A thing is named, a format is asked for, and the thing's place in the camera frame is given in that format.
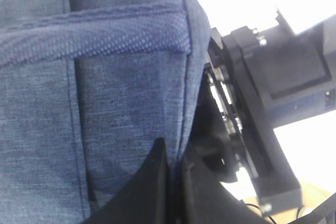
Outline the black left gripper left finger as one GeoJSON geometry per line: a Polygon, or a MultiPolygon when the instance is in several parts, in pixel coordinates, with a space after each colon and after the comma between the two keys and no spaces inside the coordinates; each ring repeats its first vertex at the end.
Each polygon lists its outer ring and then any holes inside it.
{"type": "Polygon", "coordinates": [[[165,140],[158,138],[127,185],[84,223],[171,223],[169,189],[165,140]]]}

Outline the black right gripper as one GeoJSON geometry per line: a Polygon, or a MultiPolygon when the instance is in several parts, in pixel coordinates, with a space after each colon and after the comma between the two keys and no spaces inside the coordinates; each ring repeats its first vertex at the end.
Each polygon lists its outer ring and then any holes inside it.
{"type": "Polygon", "coordinates": [[[190,141],[220,182],[248,171],[261,212],[302,205],[302,192],[274,129],[335,110],[335,17],[295,34],[278,14],[264,31],[211,29],[190,141]]]}

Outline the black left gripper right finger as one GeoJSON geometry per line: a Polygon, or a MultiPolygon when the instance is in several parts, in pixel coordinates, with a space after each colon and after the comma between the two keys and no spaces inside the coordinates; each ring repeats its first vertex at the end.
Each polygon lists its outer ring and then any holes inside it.
{"type": "Polygon", "coordinates": [[[268,223],[237,200],[189,143],[181,161],[182,223],[268,223]]]}

